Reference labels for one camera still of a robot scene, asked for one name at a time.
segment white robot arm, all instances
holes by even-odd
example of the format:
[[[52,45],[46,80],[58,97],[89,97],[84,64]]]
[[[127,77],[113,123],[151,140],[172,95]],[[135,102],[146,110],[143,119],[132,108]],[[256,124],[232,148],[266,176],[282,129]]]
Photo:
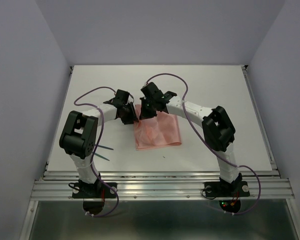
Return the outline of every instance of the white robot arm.
[[[145,85],[141,91],[144,97],[141,98],[140,120],[155,117],[157,111],[182,118],[188,116],[191,122],[203,129],[204,139],[208,146],[228,162],[217,157],[220,182],[205,182],[206,196],[210,194],[214,198],[232,197],[234,193],[241,192],[241,186],[247,185],[247,183],[242,182],[242,175],[236,164],[233,147],[235,128],[226,111],[220,106],[208,108],[185,101],[186,116],[183,100],[177,94],[170,91],[163,94],[153,82]],[[124,124],[133,124],[134,121],[138,121],[133,103],[128,102],[129,95],[127,91],[118,90],[115,98],[99,106],[104,115],[104,122],[117,118],[120,118]],[[88,194],[82,198],[95,197],[102,187],[95,175],[96,173],[100,176],[100,173],[92,161],[97,127],[101,124],[101,121],[98,121],[100,117],[97,109],[82,113],[70,112],[59,141],[60,147],[70,155],[77,168],[79,189],[88,189],[86,192],[94,192],[94,194]],[[249,192],[245,192],[240,196],[248,197],[249,195]]]

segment wire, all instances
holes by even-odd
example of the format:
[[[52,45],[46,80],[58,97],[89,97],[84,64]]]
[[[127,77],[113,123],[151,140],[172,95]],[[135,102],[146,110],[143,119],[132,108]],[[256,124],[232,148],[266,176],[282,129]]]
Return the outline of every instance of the wire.
[[[213,198],[206,197],[206,196],[204,195],[204,192],[205,192],[205,191],[206,191],[206,189],[203,189],[203,190],[201,191],[201,196],[204,197],[205,199],[214,200],[214,199],[217,198],[216,196],[213,197]]]
[[[238,192],[235,193],[235,195],[233,196],[231,202],[233,202],[237,196],[238,196]]]
[[[94,146],[93,152],[92,152],[92,154],[91,154],[91,159],[90,159],[91,170],[92,170],[93,174],[96,176],[96,178],[97,178],[104,186],[106,186],[108,189],[112,190],[112,191],[114,192],[115,196],[116,196],[116,204],[115,204],[115,206],[114,206],[110,211],[108,211],[108,212],[106,212],[106,213],[104,213],[104,214],[101,214],[101,215],[93,215],[93,214],[90,214],[89,212],[83,210],[83,211],[85,212],[86,215],[89,215],[89,216],[94,217],[94,218],[100,218],[100,217],[104,217],[104,216],[109,215],[110,213],[112,213],[112,212],[117,208],[117,206],[118,206],[118,204],[119,204],[119,196],[118,196],[117,191],[114,190],[111,186],[109,186],[107,183],[105,183],[105,182],[101,179],[101,177],[99,176],[99,174],[97,174],[97,170],[94,168],[94,164],[92,164],[92,162],[93,162],[93,160],[94,160],[94,155],[95,155],[95,153],[96,153],[96,150],[97,150],[97,148],[98,148],[98,145],[99,145],[100,140],[101,140],[101,137],[102,137],[102,134],[103,134],[103,132],[104,132],[104,127],[105,127],[105,116],[104,116],[104,113],[102,112],[102,110],[101,110],[98,106],[96,106],[96,105],[94,105],[94,104],[91,104],[91,103],[77,103],[77,101],[79,101],[81,98],[83,98],[84,96],[86,96],[86,95],[88,95],[88,94],[90,94],[90,93],[92,93],[92,92],[94,92],[94,91],[96,91],[96,90],[98,90],[98,89],[110,89],[110,90],[112,90],[114,93],[116,92],[116,91],[115,91],[113,88],[111,88],[111,87],[108,87],[108,86],[100,86],[100,87],[97,87],[97,88],[95,88],[95,89],[92,89],[92,90],[86,92],[85,94],[79,96],[79,97],[74,101],[74,103],[73,103],[73,104],[76,105],[76,106],[90,106],[90,107],[96,108],[96,109],[100,112],[102,124],[101,124],[101,130],[100,130],[100,133],[99,133],[98,140],[96,141],[96,144],[95,144],[95,146]]]
[[[129,95],[130,95],[130,97],[131,97],[132,100],[133,100],[132,103],[134,104],[134,103],[135,103],[135,98],[134,98],[134,96],[132,96],[132,94],[130,94],[130,93],[129,93]]]
[[[189,115],[188,115],[188,113],[187,113],[187,110],[186,110],[185,98],[186,98],[186,95],[187,95],[187,93],[188,93],[189,88],[188,88],[188,84],[187,84],[187,82],[186,82],[185,80],[183,80],[183,79],[182,79],[180,76],[178,76],[178,75],[175,75],[175,74],[172,74],[172,73],[166,73],[166,72],[164,72],[164,73],[159,73],[159,74],[157,74],[157,75],[154,75],[154,76],[150,77],[145,83],[148,84],[152,79],[154,79],[154,78],[156,78],[156,77],[159,77],[159,76],[162,76],[162,75],[168,75],[168,76],[175,77],[175,78],[181,80],[181,81],[184,83],[184,85],[185,85],[185,92],[184,92],[184,94],[183,94],[183,96],[182,96],[182,108],[183,108],[183,111],[184,111],[184,115],[185,115],[186,119],[188,120],[190,126],[192,127],[192,129],[193,129],[194,132],[196,133],[196,135],[197,135],[197,136],[199,137],[199,139],[203,142],[203,144],[210,150],[210,152],[212,152],[218,159],[220,159],[220,160],[222,160],[223,162],[225,162],[225,163],[231,165],[232,167],[235,167],[235,168],[247,168],[247,169],[249,169],[249,170],[254,174],[254,176],[256,177],[256,180],[258,181],[258,186],[259,186],[258,197],[257,197],[256,201],[254,202],[253,206],[250,207],[249,209],[247,209],[247,210],[245,210],[245,211],[243,211],[243,212],[237,212],[237,213],[234,213],[234,214],[235,214],[235,215],[242,215],[242,214],[245,214],[245,213],[250,212],[250,211],[258,204],[258,202],[259,202],[259,200],[260,200],[260,196],[261,196],[261,183],[260,183],[260,179],[259,179],[258,175],[256,174],[256,172],[255,172],[251,167],[246,166],[246,165],[240,165],[240,166],[238,166],[238,165],[236,165],[236,164],[233,164],[232,162],[229,162],[229,161],[226,160],[224,157],[222,157],[222,156],[220,156],[219,154],[217,154],[217,153],[216,153],[216,152],[215,152],[215,151],[207,144],[207,142],[204,140],[204,138],[201,136],[201,134],[197,131],[197,129],[195,128],[194,124],[191,122],[190,117],[189,117]]]
[[[236,200],[234,201],[233,205],[236,204],[236,202],[238,201],[238,199],[239,199],[239,192],[236,193]]]
[[[80,192],[80,189],[79,188],[76,188],[75,186],[71,186],[70,184],[75,184],[74,182],[70,182],[69,184],[68,184],[68,186],[70,187],[70,188],[72,188],[72,189],[74,189],[74,190],[77,190],[78,192]]]

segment gray wall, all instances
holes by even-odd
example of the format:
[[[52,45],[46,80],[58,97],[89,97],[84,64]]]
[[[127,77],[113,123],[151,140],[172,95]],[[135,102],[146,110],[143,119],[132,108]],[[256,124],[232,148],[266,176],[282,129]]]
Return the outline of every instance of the gray wall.
[[[300,210],[300,0],[287,0],[248,74],[276,163]]]
[[[34,0],[0,0],[0,240],[18,239],[69,67]]]
[[[37,0],[74,64],[247,64],[283,0]]]

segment white tabletop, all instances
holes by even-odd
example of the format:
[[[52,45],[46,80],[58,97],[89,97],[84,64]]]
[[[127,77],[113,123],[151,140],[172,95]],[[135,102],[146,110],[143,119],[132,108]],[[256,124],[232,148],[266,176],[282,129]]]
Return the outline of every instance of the white tabletop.
[[[91,109],[74,106],[74,100],[99,86],[130,92],[135,103],[142,97],[145,81],[159,73],[173,73],[185,79],[189,86],[187,101],[227,111],[235,129],[234,152],[238,165],[248,165],[255,171],[271,171],[270,160],[240,66],[215,65],[76,65],[67,91],[55,141],[49,157],[48,171],[75,171],[75,164],[59,147],[68,114]],[[154,82],[164,93],[172,91],[182,96],[184,84],[172,76],[160,76]],[[108,89],[101,89],[82,99],[82,103],[100,105],[113,98]],[[95,157],[99,171],[218,171],[216,157],[203,145],[187,120],[179,118],[182,144],[151,150],[136,150],[133,125],[123,125],[120,119],[105,124],[100,144],[114,148],[99,148],[97,152],[110,161]]]

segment pink cloth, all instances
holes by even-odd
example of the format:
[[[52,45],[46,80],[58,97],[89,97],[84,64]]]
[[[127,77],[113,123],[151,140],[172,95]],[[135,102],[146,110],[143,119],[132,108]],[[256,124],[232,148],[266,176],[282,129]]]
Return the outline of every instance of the pink cloth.
[[[141,105],[135,106],[139,117]],[[157,112],[157,117],[134,123],[134,138],[137,150],[165,148],[181,145],[178,118],[176,115]]]

